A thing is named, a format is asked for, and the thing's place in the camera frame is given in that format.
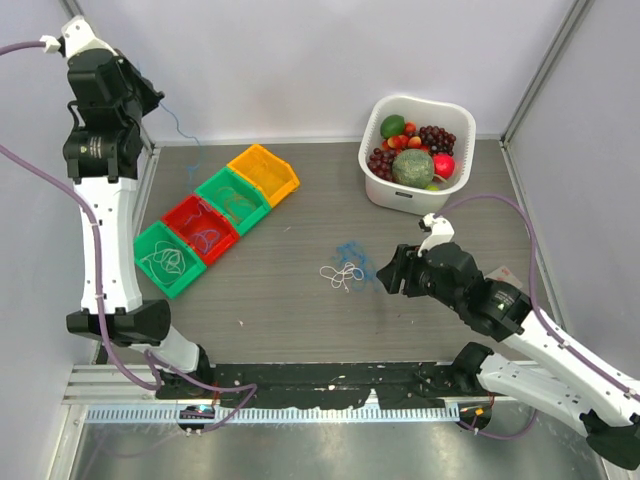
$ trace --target white cable connector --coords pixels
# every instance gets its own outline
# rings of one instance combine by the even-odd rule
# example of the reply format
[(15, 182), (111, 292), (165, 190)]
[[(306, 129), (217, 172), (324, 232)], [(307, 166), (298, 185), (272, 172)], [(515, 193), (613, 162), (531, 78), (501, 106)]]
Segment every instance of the white cable connector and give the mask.
[(45, 43), (43, 47), (44, 53), (57, 53), (62, 48), (58, 39), (51, 35), (43, 35), (40, 37), (40, 41)]
[(423, 252), (431, 250), (436, 245), (450, 242), (455, 233), (449, 220), (444, 217), (435, 217), (433, 213), (422, 218), (420, 227), (426, 231), (425, 233), (428, 233), (428, 236), (418, 249), (419, 257), (422, 256)]

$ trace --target yellow bin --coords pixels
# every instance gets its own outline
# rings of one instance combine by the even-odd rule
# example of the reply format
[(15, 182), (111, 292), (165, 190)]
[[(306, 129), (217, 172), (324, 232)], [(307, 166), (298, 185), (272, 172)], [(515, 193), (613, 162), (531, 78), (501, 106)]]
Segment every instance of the yellow bin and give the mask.
[(300, 186), (291, 165), (262, 145), (252, 145), (231, 160), (227, 167), (258, 188), (271, 208)]

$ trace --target avocado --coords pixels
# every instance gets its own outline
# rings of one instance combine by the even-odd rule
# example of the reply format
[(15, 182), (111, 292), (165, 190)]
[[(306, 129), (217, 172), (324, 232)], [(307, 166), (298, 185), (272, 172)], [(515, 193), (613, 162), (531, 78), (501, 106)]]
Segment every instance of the avocado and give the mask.
[(404, 126), (404, 117), (402, 115), (389, 115), (380, 125), (380, 135), (385, 139), (394, 135), (402, 135)]
[(426, 188), (434, 173), (433, 159), (422, 150), (405, 150), (391, 165), (393, 181), (405, 187)]

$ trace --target white string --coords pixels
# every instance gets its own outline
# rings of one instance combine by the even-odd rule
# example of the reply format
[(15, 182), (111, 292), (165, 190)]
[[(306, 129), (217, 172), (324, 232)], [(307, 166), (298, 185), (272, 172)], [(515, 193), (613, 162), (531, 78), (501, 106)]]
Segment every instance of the white string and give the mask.
[[(326, 275), (322, 273), (324, 269), (330, 269), (333, 271), (333, 275)], [(342, 270), (338, 271), (335, 268), (325, 265), (324, 267), (320, 267), (320, 276), (324, 278), (328, 278), (331, 280), (331, 286), (333, 288), (340, 288), (344, 285), (344, 289), (349, 292), (349, 287), (347, 286), (347, 280), (354, 279), (356, 281), (364, 280), (364, 272), (356, 267), (353, 263), (347, 262), (342, 267)]]
[[(166, 244), (169, 246), (163, 248), (162, 250), (158, 250), (158, 246), (160, 244)], [(184, 255), (182, 254), (182, 250), (179, 250), (175, 247), (175, 244), (161, 240), (159, 242), (156, 242), (154, 251), (152, 253), (140, 259), (141, 262), (149, 262), (149, 269), (151, 270), (151, 274), (162, 285), (171, 285), (173, 282), (178, 280), (178, 278), (184, 275), (184, 272), (187, 268), (184, 263)], [(160, 280), (160, 277), (158, 277), (158, 275), (156, 275), (153, 270), (154, 263), (160, 265), (160, 268), (162, 268), (169, 275), (175, 275), (176, 278), (168, 282)]]

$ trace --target robotic arm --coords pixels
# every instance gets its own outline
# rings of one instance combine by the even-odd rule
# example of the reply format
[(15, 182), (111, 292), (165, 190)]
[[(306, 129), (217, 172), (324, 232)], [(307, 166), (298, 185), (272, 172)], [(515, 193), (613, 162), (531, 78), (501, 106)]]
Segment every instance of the robotic arm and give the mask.
[(433, 214), (420, 221), (419, 246), (398, 245), (378, 272), (390, 294), (430, 296), (472, 330), (518, 350), (545, 370), (519, 367), (477, 343), (456, 357), (457, 382), (521, 400), (569, 425), (603, 458), (640, 465), (640, 381), (618, 371), (560, 329), (527, 295), (485, 279), (473, 257), (451, 242), (453, 228)]
[[(67, 316), (67, 329), (101, 340), (93, 285), (95, 258), (101, 255), (112, 342), (141, 352), (151, 350), (160, 360), (210, 384), (212, 371), (202, 347), (171, 326), (166, 300), (142, 300), (135, 274), (132, 219), (143, 146), (141, 121), (158, 107), (164, 94), (154, 90), (126, 57), (98, 39), (82, 17), (67, 23), (59, 39), (44, 36), (41, 41), (47, 53), (60, 52), (67, 59), (67, 78), (76, 100), (67, 105), (73, 128), (63, 155), (73, 188), (92, 206), (103, 240), (102, 251), (96, 252), (92, 225), (82, 214), (84, 294), (81, 310)], [(158, 398), (197, 393), (175, 374), (162, 372), (162, 377)]]

